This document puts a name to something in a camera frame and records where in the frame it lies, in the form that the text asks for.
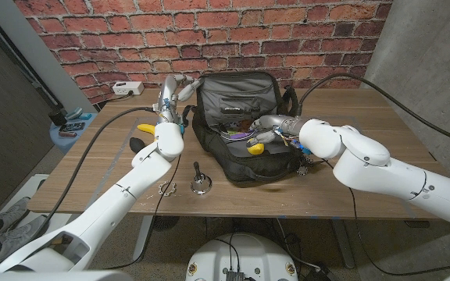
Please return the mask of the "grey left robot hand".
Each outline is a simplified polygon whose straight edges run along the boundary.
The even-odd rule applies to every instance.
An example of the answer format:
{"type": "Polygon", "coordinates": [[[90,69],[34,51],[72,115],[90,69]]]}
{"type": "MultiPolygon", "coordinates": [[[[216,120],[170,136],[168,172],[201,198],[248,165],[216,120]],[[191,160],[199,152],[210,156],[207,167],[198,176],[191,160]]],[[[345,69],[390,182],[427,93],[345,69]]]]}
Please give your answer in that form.
{"type": "Polygon", "coordinates": [[[201,78],[195,79],[184,74],[169,75],[162,83],[157,102],[152,106],[159,116],[159,122],[180,123],[177,103],[188,100],[202,83],[201,78]]]}

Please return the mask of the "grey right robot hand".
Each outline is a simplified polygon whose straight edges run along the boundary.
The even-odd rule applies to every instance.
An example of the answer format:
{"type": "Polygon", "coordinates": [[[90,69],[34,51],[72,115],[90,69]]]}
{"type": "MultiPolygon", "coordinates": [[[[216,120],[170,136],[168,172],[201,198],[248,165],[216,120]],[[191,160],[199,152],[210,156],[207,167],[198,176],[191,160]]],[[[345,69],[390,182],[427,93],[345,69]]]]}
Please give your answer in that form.
{"type": "Polygon", "coordinates": [[[285,115],[264,115],[252,122],[249,127],[250,130],[265,129],[266,131],[253,137],[247,141],[248,148],[257,144],[268,144],[272,142],[277,136],[276,131],[280,130],[282,133],[289,135],[297,135],[297,130],[294,129],[296,119],[285,115]]]}

